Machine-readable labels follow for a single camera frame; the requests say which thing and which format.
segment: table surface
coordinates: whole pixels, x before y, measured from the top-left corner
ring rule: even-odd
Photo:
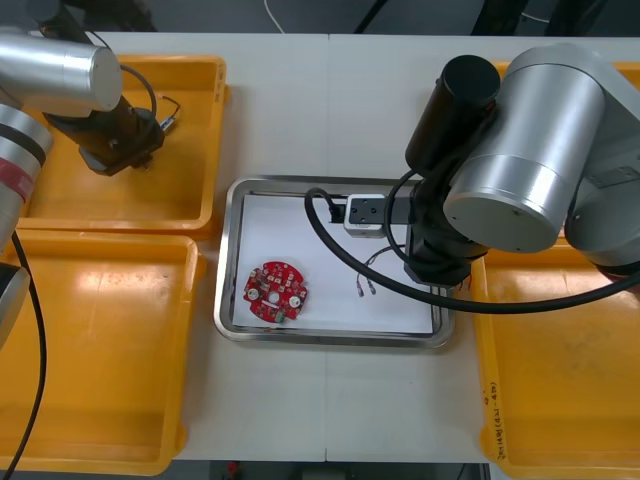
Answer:
[[[435,79],[453,56],[510,60],[550,38],[105,33],[118,53],[227,62],[216,209],[250,174],[397,178]],[[640,61],[640,39],[572,40]],[[476,347],[458,316],[441,351],[241,344],[215,329],[216,245],[198,292],[178,458],[483,462]]]

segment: stainless steel tray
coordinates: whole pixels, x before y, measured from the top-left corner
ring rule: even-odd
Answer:
[[[264,176],[240,179],[227,194],[220,258],[218,261],[214,319],[222,335],[235,341],[271,341],[327,345],[367,345],[436,348],[453,335],[454,312],[431,306],[433,333],[365,332],[279,327],[245,327],[234,325],[233,308],[236,299],[238,250],[242,235],[242,215],[245,195],[277,195],[302,197],[311,187],[321,187],[332,195],[354,193],[386,194],[393,182],[379,179],[331,177]],[[404,189],[408,193],[411,183]],[[447,290],[431,287],[432,293],[446,296]]]

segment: yellow plastic bin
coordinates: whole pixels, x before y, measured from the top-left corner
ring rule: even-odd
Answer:
[[[122,56],[156,95],[177,100],[182,109],[164,146],[148,169],[127,168],[113,177],[86,166],[78,146],[51,128],[52,152],[36,182],[19,228],[81,231],[135,231],[209,236],[217,223],[213,196],[218,171],[222,119],[229,92],[224,60],[213,56]],[[140,82],[123,72],[124,95],[149,107]],[[159,121],[175,106],[158,98]],[[44,124],[41,115],[30,112]]]
[[[609,281],[564,241],[491,252],[475,300],[524,302]],[[640,300],[622,293],[532,315],[476,315],[486,456],[516,478],[640,478]]]
[[[49,365],[19,469],[155,475],[180,424],[196,244],[164,235],[21,230],[40,296]],[[7,248],[2,261],[17,264]],[[27,298],[0,350],[0,469],[33,404],[38,335]]]

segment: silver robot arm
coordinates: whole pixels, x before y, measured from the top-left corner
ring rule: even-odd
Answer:
[[[534,48],[509,66],[499,115],[443,208],[466,237],[509,252],[569,243],[605,273],[640,268],[640,93],[599,55]]]
[[[66,117],[113,109],[122,93],[111,50],[0,31],[0,250],[13,234],[53,145],[22,108]],[[29,275],[0,264],[0,348],[20,312]]]

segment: cable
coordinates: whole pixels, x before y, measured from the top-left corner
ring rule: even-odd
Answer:
[[[462,474],[464,473],[464,469],[467,466],[466,463],[462,464],[462,467],[460,467],[460,471],[458,472],[458,476],[456,477],[456,480],[460,480],[462,478]]]
[[[393,238],[393,233],[391,232],[391,214],[393,213],[393,205],[396,201],[396,194],[398,193],[398,190],[400,190],[400,188],[405,183],[407,183],[407,180],[409,180],[411,177],[415,175],[415,173],[416,172],[414,170],[409,170],[407,173],[405,173],[400,178],[400,180],[398,180],[398,182],[393,186],[393,188],[389,192],[389,195],[387,195],[387,199],[384,202],[382,230],[384,231],[384,234],[387,237],[387,241],[389,242],[389,247],[391,248],[391,250],[393,250],[393,252],[411,268],[420,268],[424,266],[424,264],[422,262],[417,262],[412,258],[409,258],[409,256],[402,251],[402,248],[400,248],[400,245],[398,245],[395,238]]]
[[[372,265],[372,264],[373,264],[373,262],[375,262],[375,261],[376,261],[376,259],[377,259],[380,255],[382,255],[383,253],[387,253],[387,252],[388,252],[388,251],[390,251],[390,250],[391,250],[391,247],[384,247],[384,248],[381,248],[381,249],[380,249],[380,250],[378,250],[376,253],[374,253],[373,255],[371,255],[371,256],[369,257],[369,259],[368,259],[366,262],[364,262],[364,264],[365,264],[366,266],[370,266],[370,265]],[[373,284],[371,283],[371,280],[369,280],[368,278],[367,278],[367,283],[369,284],[369,290],[371,290],[371,293],[372,293],[373,295],[375,295],[375,294],[376,294],[376,289],[375,289],[375,287],[373,286]],[[358,296],[363,297],[363,296],[364,296],[364,291],[362,290],[362,285],[360,284],[360,274],[359,274],[359,273],[356,275],[356,288],[358,289]]]
[[[7,471],[4,472],[2,480],[9,480],[11,478],[11,475],[13,475],[13,472],[15,471],[16,466],[20,461],[20,457],[22,457],[24,449],[27,446],[29,436],[31,435],[31,431],[33,430],[33,425],[36,423],[36,417],[38,416],[40,404],[42,403],[42,395],[44,394],[44,385],[47,378],[47,337],[44,329],[44,317],[42,316],[42,309],[40,308],[38,292],[36,291],[36,285],[33,280],[31,269],[29,268],[27,256],[24,253],[22,244],[20,243],[20,239],[18,238],[18,234],[16,232],[13,232],[13,235],[11,235],[11,241],[13,242],[13,246],[16,249],[16,254],[18,255],[18,259],[20,260],[20,265],[29,273],[29,276],[31,277],[31,280],[29,282],[29,294],[31,295],[31,303],[33,303],[36,323],[38,324],[38,341],[40,343],[40,374],[38,378],[38,388],[36,390],[35,399],[33,400],[33,407],[31,408],[29,421],[27,422],[24,434],[22,435],[22,440],[20,441],[18,450],[13,456],[13,460],[11,460]]]
[[[529,20],[533,20],[534,22],[549,23],[549,20],[547,20],[546,18],[534,17],[533,15],[529,15],[528,13],[522,12],[520,15],[524,18],[528,18]]]
[[[449,310],[457,310],[461,312],[480,313],[486,315],[514,315],[523,313],[540,313],[562,310],[564,308],[577,307],[585,303],[595,302],[611,295],[620,293],[628,288],[640,284],[640,271],[617,282],[610,283],[604,287],[596,288],[589,292],[579,293],[568,297],[556,298],[552,300],[542,300],[535,302],[520,303],[491,303],[491,302],[474,302],[469,300],[459,300],[455,298],[443,297],[429,292],[423,292],[416,288],[409,287],[403,283],[382,275],[375,270],[363,265],[356,258],[351,256],[344,248],[342,248],[333,237],[327,232],[326,228],[318,218],[318,214],[313,207],[313,197],[320,195],[328,197],[329,194],[320,188],[311,188],[304,195],[304,210],[309,219],[311,227],[318,235],[318,238],[325,246],[343,263],[351,267],[356,272],[371,279],[378,285],[389,290],[413,298],[420,302],[435,305],[436,307],[447,308]]]
[[[276,17],[273,16],[273,13],[271,13],[271,10],[269,9],[269,0],[264,0],[264,9],[267,11],[267,15],[269,15],[269,18],[271,19],[273,24],[276,27],[278,27],[278,30],[280,30],[280,33],[285,33],[282,27],[280,26],[280,24],[278,23],[278,21],[276,20]]]
[[[105,42],[104,39],[100,35],[98,35],[93,30],[88,30],[88,32],[91,35],[93,35],[94,37],[96,37],[98,40],[100,40],[104,44],[104,46],[106,48],[111,50],[111,47],[109,46],[109,44],[107,42]],[[138,138],[133,142],[133,144],[131,146],[129,146],[129,148],[125,149],[124,153],[121,153],[122,157],[126,157],[127,155],[131,155],[132,153],[136,153],[136,150],[138,150],[138,148],[140,148],[140,146],[142,145],[142,142],[144,142],[144,139],[147,138],[151,134],[151,131],[153,130],[153,127],[155,125],[156,114],[158,113],[158,102],[156,101],[156,94],[153,91],[153,87],[147,81],[147,79],[142,76],[142,74],[140,72],[138,72],[137,70],[135,70],[134,68],[132,68],[132,67],[130,67],[128,65],[120,64],[120,68],[122,69],[122,71],[127,72],[127,73],[133,75],[134,77],[136,77],[140,81],[140,83],[142,83],[142,85],[144,86],[145,90],[147,90],[147,93],[149,94],[149,99],[151,100],[151,118],[149,119],[148,122],[145,123],[144,129],[142,130],[140,135],[138,135]],[[163,97],[163,98],[166,98],[170,102],[175,103],[178,106],[178,108],[174,112],[174,115],[176,113],[178,113],[178,110],[180,110],[180,104],[178,102],[176,102],[175,100],[173,100],[173,99],[169,99],[167,97]]]
[[[367,14],[364,16],[360,24],[356,27],[353,33],[360,34],[364,33],[364,31],[369,27],[369,24],[373,21],[374,18],[380,13],[382,7],[385,6],[388,0],[376,0],[376,2],[371,6]]]
[[[166,95],[158,95],[158,97],[160,97],[160,98],[162,98],[162,99],[164,99],[164,100],[167,100],[168,102],[173,103],[173,104],[176,106],[176,109],[173,111],[173,113],[172,113],[171,115],[169,115],[169,116],[167,117],[167,119],[169,119],[169,118],[176,118],[176,115],[178,114],[178,112],[179,112],[179,111],[180,111],[180,109],[182,108],[182,105],[180,105],[180,103],[178,103],[178,101],[177,101],[177,100],[174,100],[173,98],[168,97],[168,96],[166,96]]]
[[[111,47],[109,46],[109,44],[107,42],[104,41],[104,39],[98,35],[96,32],[94,32],[93,30],[87,30],[91,35],[93,35],[94,37],[96,37],[98,40],[100,40],[100,43],[102,43],[105,47],[107,47],[109,50],[111,50]]]
[[[121,153],[122,157],[126,157],[127,155],[135,153],[144,142],[144,139],[151,134],[151,131],[156,124],[158,102],[156,101],[156,94],[153,92],[153,87],[147,81],[147,79],[142,76],[142,74],[128,65],[120,65],[120,68],[122,69],[122,71],[127,72],[140,80],[140,83],[142,83],[144,88],[147,90],[147,93],[149,93],[149,100],[151,100],[151,118],[147,121],[147,123],[145,123],[144,129],[142,130],[142,132],[140,132],[140,135],[138,135],[138,138],[133,142],[133,144],[125,150],[125,153]]]

